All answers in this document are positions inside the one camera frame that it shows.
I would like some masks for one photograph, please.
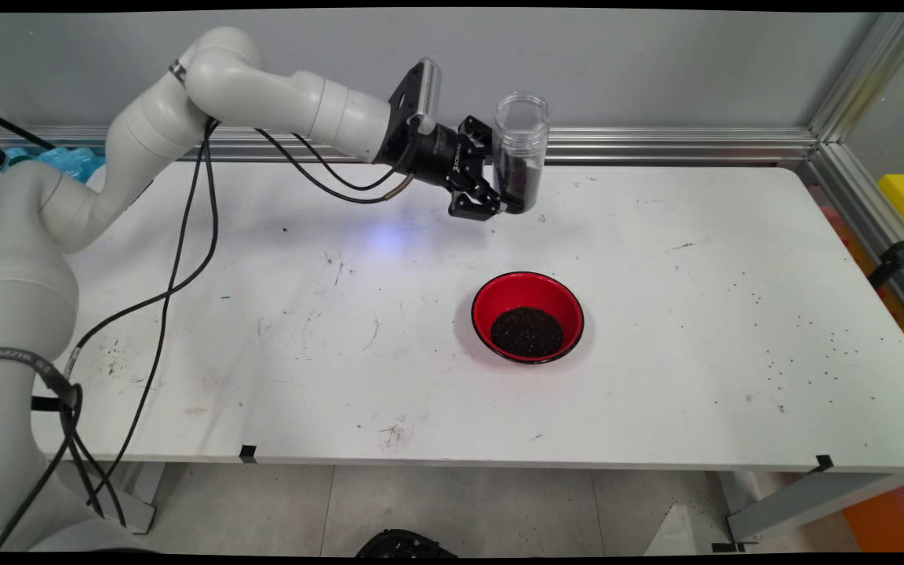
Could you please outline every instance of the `orange object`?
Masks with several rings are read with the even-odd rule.
[[[843,511],[861,551],[904,552],[904,487]]]
[[[823,206],[822,213],[843,240],[844,246],[850,251],[853,261],[864,275],[874,271],[875,261],[860,244],[856,243],[853,231],[843,221],[839,212]],[[897,297],[889,290],[889,286],[879,289],[878,296],[904,333],[904,307]],[[843,511],[843,516],[850,523],[850,530],[861,551],[904,552],[904,487],[852,505]]]

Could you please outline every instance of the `clear plastic cup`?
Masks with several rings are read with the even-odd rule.
[[[536,93],[515,92],[494,111],[494,189],[506,212],[535,205],[549,140],[549,105]]]

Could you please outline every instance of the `table leg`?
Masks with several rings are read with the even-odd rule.
[[[762,498],[750,472],[721,472],[728,529],[734,542],[797,528],[904,485],[904,475],[869,472],[811,472]]]
[[[164,468],[165,464],[147,462],[147,464],[138,465],[141,465],[141,469],[137,473],[135,482],[130,485],[132,493],[126,493],[121,490],[121,487],[116,485],[114,490],[116,496],[118,496],[118,501],[121,502],[121,510],[125,514],[125,523],[128,525],[128,531],[133,534],[147,534],[155,518],[155,507],[151,505],[151,502],[155,497],[155,489],[159,485],[162,468]],[[79,479],[78,471],[76,471],[75,466],[70,461],[65,461],[62,465],[58,465],[56,472],[58,479],[61,479],[61,482],[68,489],[74,491],[79,497],[86,496],[86,489],[82,485],[82,480]],[[100,482],[100,478],[97,478],[92,472],[89,473],[89,480],[93,485]],[[118,518],[114,501],[111,500],[110,493],[105,489],[100,491],[100,508],[104,511],[105,517]]]

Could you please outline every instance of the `black bowl rim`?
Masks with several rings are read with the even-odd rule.
[[[492,348],[492,347],[490,346],[490,344],[487,343],[487,340],[483,339],[483,336],[482,336],[481,333],[480,333],[480,328],[477,328],[477,326],[476,326],[476,299],[478,299],[478,297],[480,297],[480,293],[482,293],[483,290],[487,288],[487,285],[490,285],[492,282],[494,282],[494,280],[498,280],[498,279],[502,278],[502,276],[507,276],[507,275],[539,275],[539,276],[545,276],[547,279],[550,279],[550,280],[552,280],[553,282],[557,283],[557,285],[563,286],[563,289],[566,290],[568,293],[570,293],[570,295],[571,295],[572,297],[574,297],[575,303],[578,303],[578,312],[581,313],[581,326],[580,326],[580,328],[578,328],[578,337],[576,337],[576,338],[574,339],[574,343],[573,343],[573,344],[570,344],[570,347],[568,347],[567,349],[564,349],[564,350],[560,351],[560,353],[557,353],[557,354],[556,354],[555,356],[553,356],[553,357],[548,357],[548,358],[546,358],[546,359],[538,359],[538,360],[535,360],[535,361],[530,361],[530,360],[528,360],[529,358],[525,358],[525,357],[510,357],[509,355],[505,355],[505,354],[501,353],[500,351],[498,351],[498,350]],[[581,301],[578,300],[578,295],[575,294],[573,290],[568,289],[567,285],[564,285],[563,282],[560,282],[559,280],[554,279],[552,276],[549,276],[549,275],[543,275],[543,273],[541,273],[541,272],[535,272],[535,271],[512,271],[512,272],[502,272],[502,273],[500,273],[500,275],[495,276],[495,277],[492,278],[491,280],[487,280],[487,282],[485,282],[485,283],[480,287],[480,289],[477,290],[477,292],[476,292],[475,294],[473,294],[473,305],[471,305],[471,307],[469,308],[469,321],[473,324],[473,330],[474,330],[474,332],[476,332],[476,336],[479,337],[480,343],[484,344],[484,346],[487,347],[487,349],[493,351],[494,353],[500,355],[501,357],[507,359],[508,361],[514,361],[514,362],[516,362],[516,363],[523,363],[523,364],[525,364],[525,365],[541,365],[542,363],[549,363],[550,361],[556,361],[556,360],[559,359],[560,357],[564,357],[564,355],[570,353],[571,350],[574,350],[574,348],[578,346],[578,342],[581,342],[581,337],[585,335],[585,309],[581,307]]]

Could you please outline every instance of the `gray floor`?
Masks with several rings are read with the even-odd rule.
[[[673,504],[688,505],[699,553],[728,541],[709,472],[171,464],[144,537],[169,553],[352,556],[403,528],[461,557],[627,556]],[[858,548],[841,515],[749,547],[801,551]]]

